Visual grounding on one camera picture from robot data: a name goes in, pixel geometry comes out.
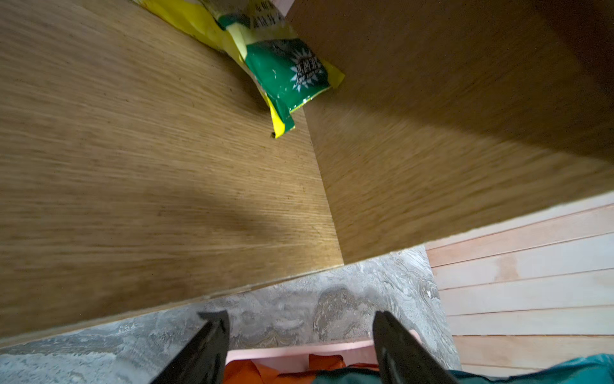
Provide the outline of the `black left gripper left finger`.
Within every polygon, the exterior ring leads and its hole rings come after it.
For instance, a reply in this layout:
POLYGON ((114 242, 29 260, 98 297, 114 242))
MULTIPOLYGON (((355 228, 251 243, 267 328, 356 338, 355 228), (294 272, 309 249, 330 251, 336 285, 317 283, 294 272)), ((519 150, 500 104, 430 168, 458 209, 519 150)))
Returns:
POLYGON ((230 317, 226 310, 199 312, 205 321, 152 384, 222 383, 230 350, 230 317))

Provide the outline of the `yellow green packet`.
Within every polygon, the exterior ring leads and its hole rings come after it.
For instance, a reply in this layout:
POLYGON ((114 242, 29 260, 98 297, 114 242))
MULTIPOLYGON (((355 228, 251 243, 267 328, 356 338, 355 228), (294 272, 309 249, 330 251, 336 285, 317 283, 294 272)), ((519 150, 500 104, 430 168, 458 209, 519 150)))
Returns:
POLYGON ((271 1, 145 0, 139 6, 228 54, 269 107, 276 139, 294 129, 295 111, 345 78, 299 38, 271 1))

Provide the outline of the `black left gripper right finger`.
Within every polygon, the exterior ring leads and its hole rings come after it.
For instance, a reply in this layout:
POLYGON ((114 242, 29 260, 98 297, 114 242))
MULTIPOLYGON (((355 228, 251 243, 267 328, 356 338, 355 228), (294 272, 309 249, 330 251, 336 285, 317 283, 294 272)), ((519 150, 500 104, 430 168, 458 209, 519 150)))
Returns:
POLYGON ((457 383, 392 313, 375 313, 373 337, 382 383, 457 383))

